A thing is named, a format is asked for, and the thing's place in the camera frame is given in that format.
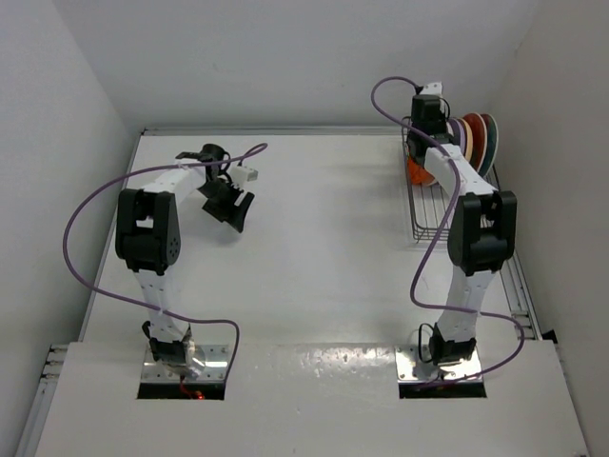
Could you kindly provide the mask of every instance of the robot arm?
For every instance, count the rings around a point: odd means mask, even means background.
[[[455,188],[452,160],[461,178],[460,194],[448,235],[448,254],[453,263],[453,278],[446,304],[470,309],[447,309],[434,326],[429,341],[431,359],[436,365],[454,364],[469,359],[476,347],[476,321],[484,294],[505,260],[514,253],[516,234],[516,196],[497,191],[486,183],[462,156],[459,146],[447,134],[446,118],[438,94],[421,93],[413,97],[412,125],[438,140],[448,155],[429,148],[416,135],[408,135],[415,162],[438,179],[447,193]],[[481,220],[490,227],[482,227]]]
[[[242,232],[247,210],[254,198],[245,193],[247,181],[258,173],[238,165],[188,165],[221,161],[226,152],[215,145],[204,145],[201,152],[182,152],[180,167],[163,173],[141,189],[124,189],[119,195],[116,224],[116,252],[135,273],[147,303],[169,310],[175,303],[173,264],[181,248],[177,208],[194,191],[203,194],[203,210],[220,222],[228,222]],[[191,365],[194,342],[189,324],[162,311],[150,311],[143,330],[155,360],[174,368]]]

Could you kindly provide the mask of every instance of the white table surface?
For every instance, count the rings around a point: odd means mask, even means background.
[[[260,176],[242,235],[206,215],[197,195],[179,208],[175,310],[235,319],[243,330],[226,400],[136,400],[147,314],[98,295],[84,342],[70,346],[38,457],[585,451],[548,342],[527,342],[515,362],[486,376],[486,399],[398,399],[389,348],[438,317],[408,298],[422,251],[407,242],[398,136],[143,137],[133,169],[207,142],[238,155],[262,141],[270,146],[249,163]],[[442,303],[450,277],[446,252],[434,253],[419,296]],[[140,297],[113,247],[100,286]],[[509,312],[500,278],[483,307]],[[230,328],[194,333],[198,343],[233,337]],[[517,344],[510,325],[491,319],[480,320],[478,340],[486,367]]]
[[[133,169],[171,163],[204,143],[238,155],[262,141],[268,150],[249,161],[260,174],[243,234],[204,213],[196,193],[180,206],[175,310],[235,319],[251,343],[397,342],[420,322],[435,322],[438,312],[415,308],[408,297],[422,250],[407,241],[398,136],[145,136]],[[137,176],[128,186],[157,175]],[[113,246],[100,286],[141,298]],[[445,250],[435,253],[421,279],[421,299],[444,304],[451,275]],[[509,312],[499,277],[484,309]],[[137,307],[98,295],[84,341],[142,342],[145,319]],[[196,328],[195,337],[199,332],[231,338],[230,328]],[[516,344],[509,325],[490,319],[481,320],[479,336]]]

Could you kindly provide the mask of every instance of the white connector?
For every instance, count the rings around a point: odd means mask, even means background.
[[[243,165],[231,167],[228,170],[228,174],[230,174],[233,186],[238,189],[243,189],[247,182],[258,179],[258,170],[244,167]]]

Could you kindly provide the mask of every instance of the orange object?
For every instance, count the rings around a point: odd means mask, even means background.
[[[464,115],[463,120],[471,127],[474,138],[474,150],[470,164],[475,171],[480,171],[486,153],[486,124],[484,124],[484,119],[476,112]]]
[[[412,184],[420,184],[423,186],[429,186],[436,180],[431,173],[428,173],[423,167],[419,167],[415,162],[408,157],[408,174],[410,175],[410,182]]]

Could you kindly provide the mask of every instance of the metal base plate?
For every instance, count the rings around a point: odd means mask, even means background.
[[[181,398],[180,375],[184,374],[185,387],[201,390],[207,399],[224,400],[229,358],[228,346],[196,346],[192,357],[193,363],[184,370],[155,362],[150,348],[147,348],[138,398]]]
[[[427,383],[451,381],[481,371],[478,350],[471,359],[461,359],[457,364],[435,366],[419,358],[417,345],[395,347],[396,369],[400,398],[472,398],[486,397],[482,376],[465,379],[451,385],[425,386]],[[430,357],[429,347],[422,347],[422,357]]]

